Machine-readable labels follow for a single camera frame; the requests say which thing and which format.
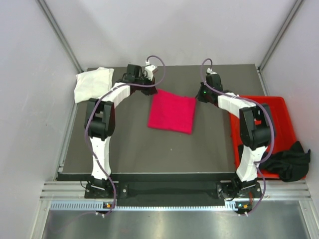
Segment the pink t-shirt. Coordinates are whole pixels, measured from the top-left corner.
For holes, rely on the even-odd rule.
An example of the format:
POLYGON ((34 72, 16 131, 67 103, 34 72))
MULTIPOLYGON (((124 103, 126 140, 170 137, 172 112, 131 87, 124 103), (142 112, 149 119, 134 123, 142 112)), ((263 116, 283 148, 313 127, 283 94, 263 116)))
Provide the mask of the pink t-shirt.
POLYGON ((159 89, 154 95, 148 127, 192 134, 196 99, 159 89))

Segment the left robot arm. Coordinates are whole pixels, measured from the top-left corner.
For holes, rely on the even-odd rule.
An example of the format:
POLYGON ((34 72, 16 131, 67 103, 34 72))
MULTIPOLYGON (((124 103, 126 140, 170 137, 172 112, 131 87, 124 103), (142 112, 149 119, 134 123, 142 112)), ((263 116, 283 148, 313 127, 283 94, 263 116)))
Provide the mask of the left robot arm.
POLYGON ((99 99, 91 98, 87 104, 85 119, 85 141, 91 143, 93 170, 88 181, 87 190, 95 189, 101 197, 113 193, 110 180, 109 146, 115 131, 116 107, 135 91, 146 96, 157 93, 154 73, 157 66, 146 63, 145 68, 129 64, 122 78, 99 99))

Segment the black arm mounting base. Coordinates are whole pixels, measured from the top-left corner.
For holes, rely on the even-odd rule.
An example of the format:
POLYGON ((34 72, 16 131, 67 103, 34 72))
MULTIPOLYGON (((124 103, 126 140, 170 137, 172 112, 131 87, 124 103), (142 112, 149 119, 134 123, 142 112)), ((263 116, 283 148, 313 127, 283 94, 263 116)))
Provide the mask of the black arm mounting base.
POLYGON ((227 181, 121 181, 115 188, 117 206, 221 206, 261 195, 260 187, 239 192, 227 181))

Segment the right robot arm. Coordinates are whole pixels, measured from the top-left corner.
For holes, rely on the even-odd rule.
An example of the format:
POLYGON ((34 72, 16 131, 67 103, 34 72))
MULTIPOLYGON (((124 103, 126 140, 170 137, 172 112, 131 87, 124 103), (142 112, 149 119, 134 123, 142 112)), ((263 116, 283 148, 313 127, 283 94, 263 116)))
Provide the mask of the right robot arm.
POLYGON ((275 137, 270 109, 232 92, 219 92, 205 83, 201 83, 196 98, 239 119, 243 149, 232 189, 236 196, 244 197, 255 187, 260 161, 275 137))

